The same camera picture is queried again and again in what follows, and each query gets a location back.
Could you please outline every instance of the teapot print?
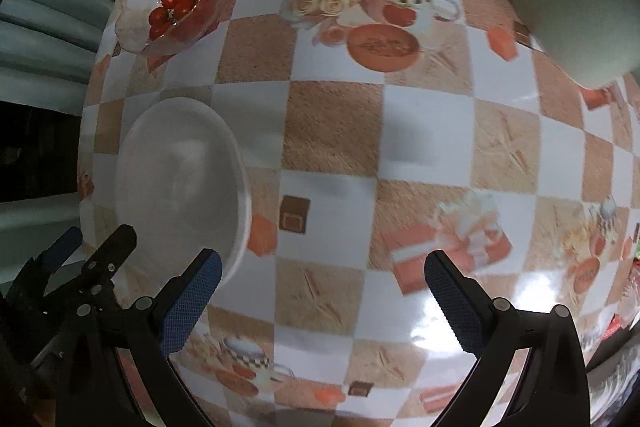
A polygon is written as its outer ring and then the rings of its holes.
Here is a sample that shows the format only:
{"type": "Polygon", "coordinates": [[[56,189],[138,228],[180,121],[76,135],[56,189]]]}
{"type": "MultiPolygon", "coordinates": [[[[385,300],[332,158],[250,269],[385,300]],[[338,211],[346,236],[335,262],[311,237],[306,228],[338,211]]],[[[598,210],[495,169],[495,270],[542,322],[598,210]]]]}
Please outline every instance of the teapot print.
{"type": "Polygon", "coordinates": [[[253,396],[258,391],[275,393],[287,379],[294,378],[289,367],[270,360],[258,344],[247,338],[225,337],[218,346],[226,371],[217,372],[216,377],[235,393],[243,396],[253,396]]]}
{"type": "Polygon", "coordinates": [[[460,17],[454,0],[363,0],[362,9],[373,20],[404,28],[418,39],[431,33],[434,20],[460,17]]]}

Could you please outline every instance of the white bowl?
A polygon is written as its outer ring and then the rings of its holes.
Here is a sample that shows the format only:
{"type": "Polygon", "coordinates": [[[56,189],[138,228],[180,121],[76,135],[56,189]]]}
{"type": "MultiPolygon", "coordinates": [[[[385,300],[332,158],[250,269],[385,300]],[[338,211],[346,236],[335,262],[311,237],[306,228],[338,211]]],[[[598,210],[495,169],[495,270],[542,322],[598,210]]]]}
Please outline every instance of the white bowl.
{"type": "Polygon", "coordinates": [[[116,167],[116,215],[138,247],[127,264],[161,287],[200,253],[222,257],[220,286],[242,259],[251,192],[241,151],[212,108],[190,98],[153,105],[133,124],[116,167]]]}

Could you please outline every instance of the orange bowl print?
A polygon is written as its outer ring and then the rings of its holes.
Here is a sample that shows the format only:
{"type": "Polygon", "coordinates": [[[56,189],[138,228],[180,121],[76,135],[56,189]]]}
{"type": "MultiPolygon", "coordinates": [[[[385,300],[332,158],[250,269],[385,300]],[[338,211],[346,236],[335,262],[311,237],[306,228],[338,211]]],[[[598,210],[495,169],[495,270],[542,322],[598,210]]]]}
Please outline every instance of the orange bowl print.
{"type": "Polygon", "coordinates": [[[591,288],[591,284],[596,279],[599,270],[600,261],[595,257],[578,264],[575,268],[574,291],[580,295],[591,288]]]}
{"type": "Polygon", "coordinates": [[[248,367],[244,367],[244,365],[239,365],[235,363],[231,366],[236,375],[246,378],[247,380],[253,380],[255,378],[255,371],[252,371],[248,367]]]}
{"type": "Polygon", "coordinates": [[[367,70],[391,73],[411,66],[418,59],[420,44],[402,28],[367,24],[351,30],[347,50],[367,70]]]}
{"type": "Polygon", "coordinates": [[[625,259],[628,259],[629,256],[631,255],[631,244],[632,244],[632,240],[630,237],[627,237],[625,239],[625,242],[622,244],[622,251],[620,252],[620,258],[623,261],[625,259]]]}
{"type": "Polygon", "coordinates": [[[600,254],[604,250],[604,247],[606,246],[607,246],[607,240],[604,237],[602,237],[600,234],[594,235],[593,237],[591,237],[591,240],[589,241],[589,248],[591,250],[591,255],[595,255],[596,257],[600,256],[600,254]]]}
{"type": "Polygon", "coordinates": [[[493,244],[486,247],[486,253],[489,256],[489,263],[497,263],[504,259],[511,252],[511,241],[503,232],[496,233],[494,231],[487,232],[487,237],[493,241],[493,244]]]}
{"type": "Polygon", "coordinates": [[[228,390],[233,391],[240,396],[247,396],[253,398],[257,396],[259,391],[250,381],[228,371],[226,369],[217,369],[216,378],[224,385],[228,390]]]}

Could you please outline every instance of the screw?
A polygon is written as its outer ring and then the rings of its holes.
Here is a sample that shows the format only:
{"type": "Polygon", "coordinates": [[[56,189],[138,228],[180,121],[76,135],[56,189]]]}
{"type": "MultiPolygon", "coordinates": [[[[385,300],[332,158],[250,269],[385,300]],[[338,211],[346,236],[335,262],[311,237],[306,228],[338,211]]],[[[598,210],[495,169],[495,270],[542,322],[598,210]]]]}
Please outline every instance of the screw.
{"type": "Polygon", "coordinates": [[[558,304],[554,309],[559,317],[567,318],[569,316],[569,308],[562,306],[562,304],[558,304]]]}
{"type": "Polygon", "coordinates": [[[88,315],[89,313],[91,313],[91,306],[89,306],[89,304],[82,304],[80,306],[78,306],[78,317],[84,317],[85,315],[88,315]]]}
{"type": "Polygon", "coordinates": [[[497,299],[494,299],[494,308],[500,310],[501,312],[505,312],[509,308],[511,308],[511,303],[507,299],[498,297],[497,299]]]}
{"type": "Polygon", "coordinates": [[[136,301],[135,306],[137,310],[142,311],[142,310],[148,309],[151,306],[151,304],[153,304],[151,297],[141,297],[136,301]]]}

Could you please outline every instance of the checkered tablecloth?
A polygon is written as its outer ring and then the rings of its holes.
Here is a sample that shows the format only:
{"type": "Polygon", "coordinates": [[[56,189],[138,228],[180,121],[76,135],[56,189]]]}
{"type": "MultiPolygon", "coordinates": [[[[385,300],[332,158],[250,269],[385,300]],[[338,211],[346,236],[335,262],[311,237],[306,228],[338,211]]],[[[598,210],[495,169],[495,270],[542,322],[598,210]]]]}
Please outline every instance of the checkered tablecloth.
{"type": "MultiPolygon", "coordinates": [[[[393,263],[430,244],[428,227],[444,227],[442,216],[466,194],[477,197],[470,206],[490,202],[482,240],[496,230],[508,238],[506,256],[485,247],[486,258],[471,255],[471,275],[524,309],[565,302],[590,357],[630,270],[623,242],[640,221],[633,79],[612,79],[621,103],[588,110],[534,39],[504,60],[486,31],[513,33],[508,0],[454,0],[462,16],[435,23],[440,48],[394,73],[362,67],[344,44],[318,42],[317,27],[293,28],[279,15],[282,1],[229,0],[216,31],[156,60],[120,48],[116,3],[82,113],[87,253],[117,226],[118,151],[146,109],[175,96],[200,100],[242,148],[254,249],[175,360],[216,425],[428,427],[474,357],[462,353],[428,290],[401,288],[393,263]],[[293,202],[281,212],[286,196],[293,202]],[[593,257],[577,252],[581,223],[609,197],[614,239],[588,290],[576,293],[566,258],[593,257]],[[416,223],[426,232],[412,243],[416,223]],[[295,378],[257,396],[225,387],[216,371],[227,337],[250,339],[274,371],[295,378]]],[[[158,286],[127,265],[116,283],[124,304],[158,286]]],[[[519,353],[488,421],[505,410],[523,361],[519,353]]]]}

